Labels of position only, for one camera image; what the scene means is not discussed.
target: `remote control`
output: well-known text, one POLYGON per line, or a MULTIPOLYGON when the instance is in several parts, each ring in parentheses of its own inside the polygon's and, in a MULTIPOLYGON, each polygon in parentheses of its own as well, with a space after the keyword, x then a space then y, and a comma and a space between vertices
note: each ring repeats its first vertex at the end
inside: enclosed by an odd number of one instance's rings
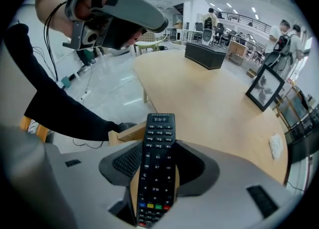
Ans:
POLYGON ((150 228, 173 205, 175 115, 148 114, 140 168, 137 222, 150 228))

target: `black sleeve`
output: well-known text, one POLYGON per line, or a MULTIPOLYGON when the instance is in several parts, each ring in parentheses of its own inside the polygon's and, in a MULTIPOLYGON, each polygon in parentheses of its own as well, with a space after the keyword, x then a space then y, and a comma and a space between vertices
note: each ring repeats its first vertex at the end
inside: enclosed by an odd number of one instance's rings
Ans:
POLYGON ((24 115, 63 135, 108 141, 108 132, 117 131, 118 125, 103 120, 59 88, 34 57, 27 33, 28 26, 17 24, 4 36, 12 58, 37 90, 24 115))

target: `white floor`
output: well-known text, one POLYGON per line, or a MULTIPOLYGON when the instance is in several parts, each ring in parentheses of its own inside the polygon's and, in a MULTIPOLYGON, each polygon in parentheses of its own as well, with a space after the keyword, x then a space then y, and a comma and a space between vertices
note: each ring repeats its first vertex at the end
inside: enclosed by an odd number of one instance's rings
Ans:
MULTIPOLYGON (((170 47, 169 42, 163 42, 161 45, 170 47)), ((133 70, 134 58, 130 53, 120 56, 107 54, 105 57, 99 57, 96 64, 87 72, 80 72, 81 81, 72 80, 72 85, 66 90, 67 94, 75 100, 80 100, 84 95, 85 89, 91 91, 84 99, 84 106, 96 113, 101 118, 121 122, 141 123, 146 120, 147 114, 155 112, 152 104, 143 103, 143 89, 133 70)), ((224 60, 222 67, 227 68, 238 79, 251 84, 251 78, 246 75, 246 70, 224 60)), ((87 143, 92 147, 98 147, 101 142, 84 141, 74 139, 76 145, 87 143)), ((78 152, 90 149, 87 146, 77 147, 73 144, 72 138, 55 133, 54 144, 61 153, 78 152)), ((292 166, 289 181, 292 184, 302 184, 305 173, 301 172, 300 166, 292 166)), ((293 194, 299 194, 289 184, 287 189, 293 194)))

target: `picture frame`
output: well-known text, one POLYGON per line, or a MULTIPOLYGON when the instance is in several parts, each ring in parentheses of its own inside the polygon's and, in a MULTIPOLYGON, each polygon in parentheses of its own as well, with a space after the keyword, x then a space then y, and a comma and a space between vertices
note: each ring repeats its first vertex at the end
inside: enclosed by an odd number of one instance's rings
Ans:
POLYGON ((246 92, 246 96, 264 112, 274 101, 284 84, 285 81, 264 64, 257 78, 246 92))

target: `black mesh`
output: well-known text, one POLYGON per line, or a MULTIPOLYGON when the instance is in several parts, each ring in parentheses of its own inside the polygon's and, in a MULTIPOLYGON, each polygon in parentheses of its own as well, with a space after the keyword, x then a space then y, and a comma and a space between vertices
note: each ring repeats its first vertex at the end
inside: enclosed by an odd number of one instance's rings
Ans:
POLYGON ((124 175, 132 178, 138 170, 142 159, 142 145, 130 149, 125 154, 116 158, 112 165, 113 167, 123 173, 124 175))

